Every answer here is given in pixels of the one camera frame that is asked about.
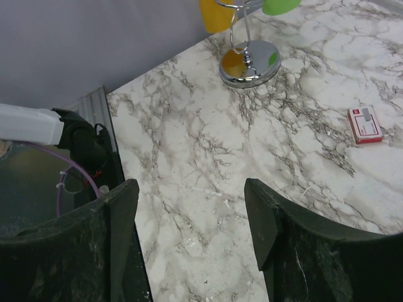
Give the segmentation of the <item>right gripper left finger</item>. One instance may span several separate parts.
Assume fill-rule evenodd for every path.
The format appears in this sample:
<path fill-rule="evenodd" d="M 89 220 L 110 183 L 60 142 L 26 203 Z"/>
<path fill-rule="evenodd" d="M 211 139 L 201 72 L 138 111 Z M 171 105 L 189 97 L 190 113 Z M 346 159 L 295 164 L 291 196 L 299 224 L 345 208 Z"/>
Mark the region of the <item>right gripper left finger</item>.
<path fill-rule="evenodd" d="M 103 197 L 1 238 L 1 301 L 110 301 Z"/>

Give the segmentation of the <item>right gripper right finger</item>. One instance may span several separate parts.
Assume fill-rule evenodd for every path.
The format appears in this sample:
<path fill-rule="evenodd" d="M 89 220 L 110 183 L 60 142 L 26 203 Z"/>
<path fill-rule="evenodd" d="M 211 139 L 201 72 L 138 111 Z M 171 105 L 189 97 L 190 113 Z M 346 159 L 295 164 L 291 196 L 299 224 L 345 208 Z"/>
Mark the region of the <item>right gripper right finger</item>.
<path fill-rule="evenodd" d="M 270 301 L 401 301 L 402 235 L 327 219 L 247 179 L 247 216 Z"/>

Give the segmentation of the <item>orange wine glass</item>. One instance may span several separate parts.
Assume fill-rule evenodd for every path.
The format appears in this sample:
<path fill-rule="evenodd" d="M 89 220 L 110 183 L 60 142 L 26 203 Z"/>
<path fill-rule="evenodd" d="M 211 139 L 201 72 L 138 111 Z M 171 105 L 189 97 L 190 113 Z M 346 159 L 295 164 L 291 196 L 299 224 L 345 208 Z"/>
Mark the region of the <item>orange wine glass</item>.
<path fill-rule="evenodd" d="M 235 9 L 218 5 L 214 0 L 199 0 L 199 7 L 207 33 L 219 33 L 230 28 Z"/>

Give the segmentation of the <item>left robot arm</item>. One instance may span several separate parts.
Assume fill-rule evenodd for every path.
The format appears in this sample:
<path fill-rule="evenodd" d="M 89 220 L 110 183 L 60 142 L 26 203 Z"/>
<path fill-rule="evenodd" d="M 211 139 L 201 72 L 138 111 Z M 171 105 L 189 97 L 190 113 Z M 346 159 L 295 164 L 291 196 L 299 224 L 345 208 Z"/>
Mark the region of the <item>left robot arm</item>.
<path fill-rule="evenodd" d="M 109 160 L 107 138 L 109 135 L 98 134 L 95 126 L 73 111 L 1 104 L 2 140 L 68 150 L 70 158 L 86 171 L 97 171 Z"/>

